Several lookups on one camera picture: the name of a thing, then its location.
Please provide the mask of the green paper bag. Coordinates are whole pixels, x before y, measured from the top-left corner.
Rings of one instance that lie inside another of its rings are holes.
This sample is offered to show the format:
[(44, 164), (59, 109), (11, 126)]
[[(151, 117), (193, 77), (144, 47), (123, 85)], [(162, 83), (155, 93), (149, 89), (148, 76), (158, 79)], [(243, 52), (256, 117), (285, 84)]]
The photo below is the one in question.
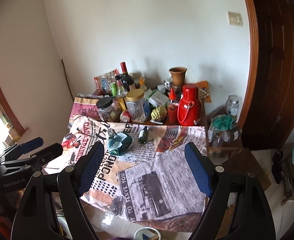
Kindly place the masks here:
[(122, 156), (130, 148), (133, 139), (125, 132), (114, 133), (108, 139), (108, 151), (111, 155)]

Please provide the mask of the small green pump bottle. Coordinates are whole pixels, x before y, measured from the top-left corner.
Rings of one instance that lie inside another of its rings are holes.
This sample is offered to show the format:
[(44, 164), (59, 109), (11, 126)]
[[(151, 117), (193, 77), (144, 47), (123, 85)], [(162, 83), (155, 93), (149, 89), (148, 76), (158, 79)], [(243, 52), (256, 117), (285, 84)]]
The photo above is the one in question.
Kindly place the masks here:
[(148, 128), (147, 128), (147, 126), (145, 126), (139, 132), (138, 142), (141, 143), (141, 144), (146, 144), (148, 142)]

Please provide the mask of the green crumpled cloth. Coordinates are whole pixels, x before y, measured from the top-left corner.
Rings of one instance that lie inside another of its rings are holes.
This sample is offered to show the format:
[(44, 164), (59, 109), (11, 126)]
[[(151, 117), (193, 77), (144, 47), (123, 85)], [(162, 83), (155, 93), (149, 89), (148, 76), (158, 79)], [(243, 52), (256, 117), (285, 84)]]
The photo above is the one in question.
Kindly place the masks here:
[(227, 131), (232, 129), (235, 122), (236, 119), (233, 116), (227, 114), (217, 115), (211, 121), (214, 129), (219, 131)]

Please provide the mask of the newspaper print tablecloth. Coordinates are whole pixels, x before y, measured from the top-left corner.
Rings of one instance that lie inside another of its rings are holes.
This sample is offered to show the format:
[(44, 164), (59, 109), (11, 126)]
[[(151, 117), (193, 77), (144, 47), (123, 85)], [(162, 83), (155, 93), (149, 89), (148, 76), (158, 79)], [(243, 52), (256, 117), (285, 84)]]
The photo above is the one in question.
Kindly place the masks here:
[[(202, 213), (207, 197), (198, 188), (186, 161), (184, 148), (193, 142), (207, 154), (203, 126), (147, 126), (148, 142), (138, 142), (144, 125), (97, 121), (77, 117), (62, 140), (63, 153), (45, 168), (49, 174), (75, 165), (101, 142), (104, 156), (88, 192), (87, 203), (130, 222), (163, 220), (187, 213)], [(111, 155), (108, 139), (118, 132), (132, 137), (122, 156)]]

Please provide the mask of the red thermos jug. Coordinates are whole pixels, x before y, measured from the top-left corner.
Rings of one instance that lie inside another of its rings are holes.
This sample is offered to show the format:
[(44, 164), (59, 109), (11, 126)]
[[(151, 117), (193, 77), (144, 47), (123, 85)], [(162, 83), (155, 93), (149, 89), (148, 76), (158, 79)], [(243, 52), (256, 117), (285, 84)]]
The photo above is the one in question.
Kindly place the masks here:
[(197, 126), (201, 119), (202, 103), (198, 87), (193, 83), (183, 85), (182, 97), (178, 104), (178, 122), (180, 126)]

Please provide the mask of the glass jar white lid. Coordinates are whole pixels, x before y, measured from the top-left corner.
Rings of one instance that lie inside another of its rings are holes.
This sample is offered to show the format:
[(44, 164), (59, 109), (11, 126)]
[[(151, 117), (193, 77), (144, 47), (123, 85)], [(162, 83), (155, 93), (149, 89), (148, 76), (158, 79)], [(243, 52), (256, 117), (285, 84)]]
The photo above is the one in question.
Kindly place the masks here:
[(239, 98), (236, 95), (229, 95), (226, 101), (226, 113), (230, 116), (236, 117), (239, 110)]

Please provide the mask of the red sauce squeeze bottle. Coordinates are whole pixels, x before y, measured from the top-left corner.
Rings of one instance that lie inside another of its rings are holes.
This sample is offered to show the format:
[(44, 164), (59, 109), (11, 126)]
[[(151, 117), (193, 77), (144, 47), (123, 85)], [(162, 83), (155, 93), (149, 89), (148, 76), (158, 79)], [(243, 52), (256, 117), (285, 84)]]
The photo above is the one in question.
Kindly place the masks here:
[(167, 115), (168, 115), (169, 122), (172, 125), (178, 125), (179, 102), (177, 100), (177, 96), (173, 88), (170, 89), (168, 98), (170, 99), (170, 102), (167, 104)]

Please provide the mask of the black lid plastic jar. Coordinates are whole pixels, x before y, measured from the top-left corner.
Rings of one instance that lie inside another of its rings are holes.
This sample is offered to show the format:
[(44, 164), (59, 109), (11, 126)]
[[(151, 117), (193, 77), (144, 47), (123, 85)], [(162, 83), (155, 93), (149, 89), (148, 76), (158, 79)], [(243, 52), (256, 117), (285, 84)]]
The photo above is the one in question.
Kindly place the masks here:
[(98, 114), (102, 121), (105, 122), (118, 122), (120, 118), (120, 111), (118, 107), (114, 106), (111, 97), (105, 97), (97, 101), (96, 107)]

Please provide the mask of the yellow green spiky fruit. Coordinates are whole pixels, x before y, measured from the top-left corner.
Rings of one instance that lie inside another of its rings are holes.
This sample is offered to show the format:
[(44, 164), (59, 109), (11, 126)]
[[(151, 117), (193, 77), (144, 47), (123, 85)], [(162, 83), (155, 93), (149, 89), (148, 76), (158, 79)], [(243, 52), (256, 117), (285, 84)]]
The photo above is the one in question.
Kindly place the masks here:
[(163, 122), (167, 117), (167, 107), (159, 106), (152, 110), (151, 120), (156, 122)]

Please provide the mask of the green white medicine box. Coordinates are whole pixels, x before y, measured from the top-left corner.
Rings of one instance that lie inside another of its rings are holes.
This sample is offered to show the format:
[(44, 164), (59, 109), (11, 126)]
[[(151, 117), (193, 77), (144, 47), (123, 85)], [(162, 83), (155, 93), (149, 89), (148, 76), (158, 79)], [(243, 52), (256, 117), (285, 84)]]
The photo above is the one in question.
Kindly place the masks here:
[(154, 108), (165, 106), (169, 102), (169, 98), (158, 91), (157, 89), (153, 90), (151, 95), (148, 97), (148, 102)]

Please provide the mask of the oil bottle yellow label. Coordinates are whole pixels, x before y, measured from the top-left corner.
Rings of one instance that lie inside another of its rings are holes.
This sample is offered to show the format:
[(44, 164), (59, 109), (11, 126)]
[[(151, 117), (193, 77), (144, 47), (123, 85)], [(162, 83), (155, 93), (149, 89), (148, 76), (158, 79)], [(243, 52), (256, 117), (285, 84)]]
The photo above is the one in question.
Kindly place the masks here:
[(123, 111), (125, 111), (127, 110), (127, 106), (126, 106), (127, 90), (123, 86), (123, 83), (119, 75), (116, 76), (116, 85), (117, 85), (117, 98), (118, 98), (120, 107), (122, 108)]

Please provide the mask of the gold lid plastic jar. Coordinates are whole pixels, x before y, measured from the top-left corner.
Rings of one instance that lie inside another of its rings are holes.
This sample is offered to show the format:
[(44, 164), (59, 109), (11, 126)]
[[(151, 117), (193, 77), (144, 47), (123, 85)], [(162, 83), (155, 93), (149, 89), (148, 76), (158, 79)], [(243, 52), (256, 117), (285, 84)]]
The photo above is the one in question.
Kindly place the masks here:
[(150, 114), (150, 106), (142, 89), (134, 89), (126, 94), (126, 106), (133, 122), (143, 124)]

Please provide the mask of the dark wooden door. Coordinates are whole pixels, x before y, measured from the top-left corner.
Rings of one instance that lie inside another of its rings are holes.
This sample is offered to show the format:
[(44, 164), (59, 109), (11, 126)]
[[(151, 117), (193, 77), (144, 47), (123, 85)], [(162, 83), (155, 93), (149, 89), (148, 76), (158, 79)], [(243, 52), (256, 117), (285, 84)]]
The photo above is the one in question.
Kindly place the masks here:
[(294, 4), (253, 0), (258, 25), (257, 76), (242, 128), (243, 146), (280, 149), (294, 128)]

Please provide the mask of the brown clay vase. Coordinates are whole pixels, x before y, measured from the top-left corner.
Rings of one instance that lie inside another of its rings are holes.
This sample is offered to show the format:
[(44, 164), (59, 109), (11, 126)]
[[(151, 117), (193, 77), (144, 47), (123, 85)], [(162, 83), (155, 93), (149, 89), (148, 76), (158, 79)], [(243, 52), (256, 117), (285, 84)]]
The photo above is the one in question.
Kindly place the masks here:
[(171, 74), (173, 88), (182, 88), (185, 84), (185, 75), (187, 69), (185, 67), (173, 67), (170, 68), (168, 71)]

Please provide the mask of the red wine bottle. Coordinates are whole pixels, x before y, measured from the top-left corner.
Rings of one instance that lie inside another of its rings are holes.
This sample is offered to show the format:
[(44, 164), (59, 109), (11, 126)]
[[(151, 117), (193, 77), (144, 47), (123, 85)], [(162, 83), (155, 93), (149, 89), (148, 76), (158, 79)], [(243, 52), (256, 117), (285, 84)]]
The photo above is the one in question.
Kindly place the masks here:
[(126, 63), (125, 62), (121, 62), (120, 66), (122, 68), (123, 71), (123, 76), (122, 76), (122, 83), (124, 85), (124, 87), (126, 88), (126, 90), (129, 92), (131, 90), (134, 90), (136, 88), (135, 86), (135, 82), (133, 77), (131, 77), (128, 74), (127, 68), (126, 68)]

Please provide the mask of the wall light switch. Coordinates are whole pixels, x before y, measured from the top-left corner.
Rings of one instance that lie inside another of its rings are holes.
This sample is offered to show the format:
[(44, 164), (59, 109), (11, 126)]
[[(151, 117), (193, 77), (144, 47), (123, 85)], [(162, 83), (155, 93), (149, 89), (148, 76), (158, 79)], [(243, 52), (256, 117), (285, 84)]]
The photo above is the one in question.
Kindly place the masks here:
[(228, 20), (229, 20), (229, 25), (238, 26), (238, 27), (243, 26), (242, 16), (239, 12), (228, 11)]

